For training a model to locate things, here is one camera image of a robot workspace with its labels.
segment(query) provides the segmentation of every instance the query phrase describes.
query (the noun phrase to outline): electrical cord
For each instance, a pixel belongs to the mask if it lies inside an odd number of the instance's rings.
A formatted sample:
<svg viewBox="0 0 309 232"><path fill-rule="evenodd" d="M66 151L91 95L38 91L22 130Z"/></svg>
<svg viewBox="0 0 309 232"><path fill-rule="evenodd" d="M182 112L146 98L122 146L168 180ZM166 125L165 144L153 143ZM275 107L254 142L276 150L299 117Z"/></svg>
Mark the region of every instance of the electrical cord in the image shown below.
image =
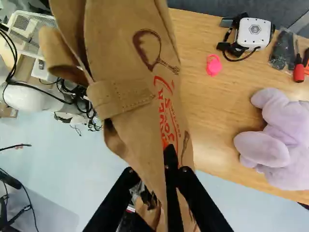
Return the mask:
<svg viewBox="0 0 309 232"><path fill-rule="evenodd" d="M7 82L7 86L4 88L3 92L2 92L2 98L3 98L3 101L6 105L8 105L6 102L5 102L5 99L4 99L4 92L6 90L6 88L8 87L8 85L12 85L12 86L23 86L23 87L28 87L28 88L32 88L36 91L39 91L39 92L42 92L44 94L47 94L49 95L50 97L53 97L55 98L56 100L62 102L62 103L65 103L65 104L73 104L73 102L66 102L56 96L54 96L53 94L50 94L49 92L46 92L42 89L39 89L35 86L31 86L31 85L28 85L28 84L25 84L25 83L20 83L20 82L14 82L12 81L12 77L14 76L15 74L15 71L16 71L16 66L17 66L17 49L16 49L16 46L14 44L14 42L12 41L12 39L3 31L0 29L0 35L2 36L2 38L7 42L11 52L12 52L12 55L13 55L13 58L14 58L14 65L11 69L11 71L9 72L7 78L6 78L6 82Z"/></svg>
<svg viewBox="0 0 309 232"><path fill-rule="evenodd" d="M7 174L9 177L13 178L11 175L9 175L5 170L3 170L2 168L0 168L0 171L4 172L5 174ZM35 226L35 229L37 232L39 232L39 229L38 229L38 226L37 226L37 220L36 220L36 216L35 216L35 212L34 212L34 209L33 209L33 205L32 205L32 202L31 202L31 199L29 197L29 194L25 188L25 186L21 183L21 187L23 188L23 190L25 191L26 195L27 195L27 198L28 198L28 201L29 201L29 205L30 205L30 208L32 210L32 214L33 214L33 218L34 218L34 226Z"/></svg>
<svg viewBox="0 0 309 232"><path fill-rule="evenodd" d="M6 203L5 203L5 206L7 206L8 201L9 201L9 192L8 192L8 188L6 187L6 184L4 183L4 181L3 181L3 180L1 180L1 181L2 181L2 183L3 183L3 185L4 185L5 194L6 194L6 196L7 196Z"/></svg>
<svg viewBox="0 0 309 232"><path fill-rule="evenodd" d="M259 48L261 48L261 47L260 47L260 46L255 47L255 48L253 49L253 51L252 51L250 54L248 54L248 55L246 55L245 57L240 58L240 59L230 59L229 57L226 56L225 50L224 50L222 53L223 53L224 58L227 59L228 61L237 62L237 61L242 61L242 60L247 59L248 57L252 56L252 54L253 54L254 52L256 52L256 50L259 49Z"/></svg>
<svg viewBox="0 0 309 232"><path fill-rule="evenodd" d="M52 83L43 83L41 79L39 79L39 82L40 82L42 85L46 85L46 86L51 86L51 85L54 85L54 84L57 83L57 81L52 82Z"/></svg>
<svg viewBox="0 0 309 232"><path fill-rule="evenodd" d="M17 49L16 49L16 46L15 46L14 42L12 41L12 39L5 33L4 30L0 29L0 35L7 42L8 46L9 46L11 52L12 52L13 58L14 58L13 68L11 69L11 71L9 72L9 74L8 74L8 76L6 78L6 82L8 82L14 76L15 71L16 71L16 66L17 66Z"/></svg>
<svg viewBox="0 0 309 232"><path fill-rule="evenodd" d="M18 146L32 146L32 145L31 144L17 144L17 145L1 148L0 151L4 151L4 150L11 149L11 148L18 147Z"/></svg>
<svg viewBox="0 0 309 232"><path fill-rule="evenodd" d="M9 72L9 74L8 74L8 76L7 76L7 78L6 78L6 83L7 83L7 85L6 85L6 87L4 88L4 90L3 90L3 92L2 92L2 99L3 99L3 101L4 101L4 103L5 103L6 105L8 105L8 104L7 104L7 102L5 101L4 92L5 92L5 90L7 89L8 85L28 87L28 88L34 89L34 90L36 90L36 91L42 92L42 93L44 93L44 94L47 94L48 96L50 96L50 97L52 97L52 98L54 98L54 99L56 99L56 100L58 100L58 101L60 101L60 102L62 102L62 103L64 103L64 104L69 104L69 105L75 104L76 107L77 107L77 109L78 109L78 111L81 112L81 113L83 113L83 114L86 114L87 117L89 118L88 128L90 129L90 131L93 131L93 130L91 129L90 126L93 126L93 127L94 127L94 129L95 129L94 131L99 131L99 130L102 128L102 126L101 126L101 127L98 127L98 126L93 122L93 119L94 119L94 117L95 117L95 115L96 115L97 113L96 113L96 111L95 111L93 105L92 105L88 100L85 100L85 99L84 99L84 96L85 96L85 94L86 94L86 89L85 89L84 87L79 87L79 86L77 86L77 87L75 87L74 89L68 89L68 88L65 86L64 80L63 80L63 79L61 80L60 78L58 78L55 82L49 83L49 84L42 83L42 81L39 79L39 81L40 81L43 85L53 85L53 84L56 84L57 89L59 90L59 92L61 92L61 93L63 93L63 94L66 94L66 93L72 93L72 94L74 94L75 97L73 98L73 100L72 100L71 102L67 102L67 101L64 101L64 100L62 100L62 99L60 99L60 98L54 96L53 94L51 94L51 93L49 93L49 92L46 92L46 91L44 91L44 90L42 90L42 89L39 89L39 88L37 88L37 87L35 87L35 86L31 86L31 85L28 85L28 84L26 84L26 83L20 83L20 82L17 82L17 81L12 81L12 77L13 77L14 74L15 74L16 66L17 66L17 49L16 49L16 46L15 46L14 42L12 41L12 39L5 33L4 30L0 29L0 35L1 35L1 36L4 38L4 40L7 42L8 46L9 46L11 52L12 52L13 58L14 58L14 65L13 65L11 71ZM61 80L60 84L61 84L62 91L61 91L61 89L59 88L59 85L58 85L58 83L59 83L60 80ZM85 111L85 110L82 110L82 109L80 108L80 106L78 105L78 102L79 102L80 100L81 100L82 102L85 103L85 108L87 109L86 111Z"/></svg>

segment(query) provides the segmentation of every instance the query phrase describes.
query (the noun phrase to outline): wooden desk surface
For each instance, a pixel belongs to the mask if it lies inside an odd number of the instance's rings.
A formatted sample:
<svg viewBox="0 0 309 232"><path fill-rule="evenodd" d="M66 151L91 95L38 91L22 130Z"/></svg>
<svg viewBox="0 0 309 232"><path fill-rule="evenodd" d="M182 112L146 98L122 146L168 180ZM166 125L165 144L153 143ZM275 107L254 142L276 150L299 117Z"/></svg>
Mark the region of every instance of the wooden desk surface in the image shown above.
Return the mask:
<svg viewBox="0 0 309 232"><path fill-rule="evenodd" d="M309 100L309 80L297 84L285 73L271 68L272 49L254 53L241 62L229 62L216 50L227 29L220 17L171 9L182 62L182 102L193 140L198 170L273 195L309 204L309 191L282 191L266 182L264 175L239 163L233 138L242 131L259 131L265 126L261 111L250 103L259 89L276 87L291 100ZM300 49L309 40L299 38ZM216 77L206 74L206 56L218 54L223 69Z"/></svg>

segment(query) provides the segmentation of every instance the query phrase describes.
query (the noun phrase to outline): gray floor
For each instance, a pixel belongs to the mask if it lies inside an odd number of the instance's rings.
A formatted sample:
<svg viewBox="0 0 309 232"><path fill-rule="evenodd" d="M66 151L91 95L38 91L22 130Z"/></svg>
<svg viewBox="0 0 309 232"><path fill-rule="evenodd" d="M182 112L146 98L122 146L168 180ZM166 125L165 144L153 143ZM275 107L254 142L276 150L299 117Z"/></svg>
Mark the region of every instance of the gray floor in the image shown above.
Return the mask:
<svg viewBox="0 0 309 232"><path fill-rule="evenodd" d="M250 17L273 22L277 28L289 27L309 10L308 0L168 0L168 4L171 8L222 17L247 12ZM309 26L299 35L309 38Z"/></svg>
<svg viewBox="0 0 309 232"><path fill-rule="evenodd" d="M42 232L81 232L127 167L105 146L101 132L78 128L82 137L49 112L20 112L17 120L0 120L1 147L32 144L2 152L0 167L29 189ZM197 176L235 232L308 231L309 211L296 202L203 172ZM17 222L24 232L34 231L30 216Z"/></svg>

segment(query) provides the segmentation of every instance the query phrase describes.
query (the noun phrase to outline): purple stuffed animal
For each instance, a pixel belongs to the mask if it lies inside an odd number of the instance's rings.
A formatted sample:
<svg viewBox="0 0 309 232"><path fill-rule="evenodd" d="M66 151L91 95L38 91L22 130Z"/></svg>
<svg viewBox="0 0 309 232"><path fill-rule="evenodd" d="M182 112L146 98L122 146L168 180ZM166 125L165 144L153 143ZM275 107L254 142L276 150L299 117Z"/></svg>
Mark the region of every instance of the purple stuffed animal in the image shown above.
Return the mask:
<svg viewBox="0 0 309 232"><path fill-rule="evenodd" d="M251 103L268 125L234 138L242 165L264 173L283 190L309 189L309 102L290 101L275 88L258 91Z"/></svg>

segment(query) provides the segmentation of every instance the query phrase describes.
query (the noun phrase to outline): pink silicone toy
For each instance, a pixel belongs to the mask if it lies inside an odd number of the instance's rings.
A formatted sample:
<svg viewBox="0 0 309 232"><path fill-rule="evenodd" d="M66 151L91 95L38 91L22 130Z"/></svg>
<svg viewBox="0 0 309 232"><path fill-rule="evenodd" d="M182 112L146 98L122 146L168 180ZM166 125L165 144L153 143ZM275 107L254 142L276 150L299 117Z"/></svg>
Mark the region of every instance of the pink silicone toy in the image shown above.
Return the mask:
<svg viewBox="0 0 309 232"><path fill-rule="evenodd" d="M220 58L217 55L211 54L207 56L206 72L208 75L215 76L220 72L221 69L222 64L220 62Z"/></svg>

